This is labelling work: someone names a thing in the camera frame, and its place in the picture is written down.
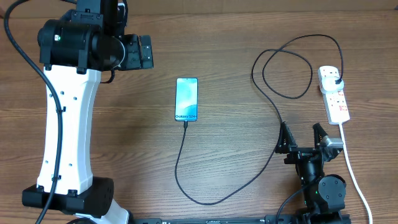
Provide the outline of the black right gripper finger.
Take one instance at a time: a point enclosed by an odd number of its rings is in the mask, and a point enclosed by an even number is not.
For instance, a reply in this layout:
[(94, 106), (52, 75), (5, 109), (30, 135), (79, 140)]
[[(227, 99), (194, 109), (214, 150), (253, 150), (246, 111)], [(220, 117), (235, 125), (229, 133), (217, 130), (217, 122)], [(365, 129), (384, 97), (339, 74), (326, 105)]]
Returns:
[(279, 138), (275, 146), (275, 152), (288, 154), (298, 148), (297, 143), (286, 122), (280, 124)]
[(315, 147), (320, 146), (322, 139), (325, 136), (328, 136), (326, 131), (322, 128), (320, 123), (315, 123), (313, 126), (313, 135), (314, 135), (314, 145)]

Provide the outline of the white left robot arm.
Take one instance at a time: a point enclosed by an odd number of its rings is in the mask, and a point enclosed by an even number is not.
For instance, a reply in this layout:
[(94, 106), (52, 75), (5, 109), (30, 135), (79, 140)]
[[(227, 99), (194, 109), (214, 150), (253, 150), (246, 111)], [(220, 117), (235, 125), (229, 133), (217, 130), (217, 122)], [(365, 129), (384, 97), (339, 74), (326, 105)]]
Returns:
[(93, 107), (103, 72), (154, 66), (148, 35), (126, 34), (126, 1), (78, 1), (39, 30), (47, 87), (42, 167), (22, 204), (73, 215), (76, 223), (133, 223), (114, 199), (114, 182), (95, 177), (90, 164)]

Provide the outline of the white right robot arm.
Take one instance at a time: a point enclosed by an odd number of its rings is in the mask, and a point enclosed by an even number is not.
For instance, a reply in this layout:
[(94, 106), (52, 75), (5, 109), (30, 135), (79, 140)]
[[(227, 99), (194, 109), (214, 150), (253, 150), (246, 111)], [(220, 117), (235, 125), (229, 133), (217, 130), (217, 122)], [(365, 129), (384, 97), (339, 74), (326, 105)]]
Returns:
[[(346, 181), (339, 175), (325, 175), (324, 165), (343, 151), (343, 141), (331, 138), (320, 124), (313, 125), (314, 146), (299, 147), (285, 122), (280, 124), (280, 134), (275, 152), (285, 154), (285, 164), (295, 166), (301, 189), (288, 197), (280, 206), (274, 223), (350, 223), (345, 208)], [(285, 205), (297, 195), (304, 197), (305, 207), (291, 215), (282, 215)]]

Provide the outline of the blue Samsung smartphone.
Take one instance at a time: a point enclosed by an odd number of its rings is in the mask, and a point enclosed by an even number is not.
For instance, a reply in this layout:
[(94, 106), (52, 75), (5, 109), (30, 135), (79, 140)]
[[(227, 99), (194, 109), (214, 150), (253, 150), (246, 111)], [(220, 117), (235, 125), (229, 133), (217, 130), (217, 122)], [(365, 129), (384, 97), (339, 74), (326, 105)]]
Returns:
[(198, 79), (177, 78), (175, 120), (196, 121), (198, 118)]

